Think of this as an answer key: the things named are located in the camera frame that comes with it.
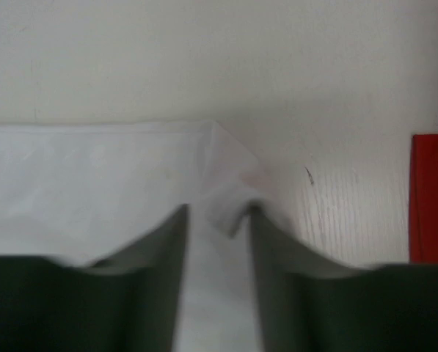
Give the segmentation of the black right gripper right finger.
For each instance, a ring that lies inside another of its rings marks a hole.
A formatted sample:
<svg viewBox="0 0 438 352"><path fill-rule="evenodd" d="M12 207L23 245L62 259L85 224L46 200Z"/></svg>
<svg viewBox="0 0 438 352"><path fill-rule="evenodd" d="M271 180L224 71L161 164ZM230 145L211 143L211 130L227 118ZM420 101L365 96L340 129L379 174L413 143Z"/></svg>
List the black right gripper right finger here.
<svg viewBox="0 0 438 352"><path fill-rule="evenodd" d="M348 267L249 215L266 351L438 351L438 265Z"/></svg>

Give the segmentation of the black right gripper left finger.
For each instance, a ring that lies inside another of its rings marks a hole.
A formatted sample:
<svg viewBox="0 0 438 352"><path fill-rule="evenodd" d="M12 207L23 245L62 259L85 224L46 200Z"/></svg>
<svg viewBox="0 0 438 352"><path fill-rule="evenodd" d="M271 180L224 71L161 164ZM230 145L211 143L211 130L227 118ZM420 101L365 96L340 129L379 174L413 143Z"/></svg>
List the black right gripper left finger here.
<svg viewBox="0 0 438 352"><path fill-rule="evenodd" d="M0 255L0 351L171 351L188 208L92 265Z"/></svg>

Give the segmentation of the white t shirt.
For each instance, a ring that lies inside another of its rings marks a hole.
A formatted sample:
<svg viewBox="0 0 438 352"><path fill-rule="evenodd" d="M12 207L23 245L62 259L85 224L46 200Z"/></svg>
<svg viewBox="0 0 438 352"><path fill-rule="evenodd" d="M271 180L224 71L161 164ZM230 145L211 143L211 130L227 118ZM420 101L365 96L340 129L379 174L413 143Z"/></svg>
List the white t shirt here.
<svg viewBox="0 0 438 352"><path fill-rule="evenodd" d="M248 223L275 183L216 122L0 125L0 254L89 265L191 210L175 351L261 351Z"/></svg>

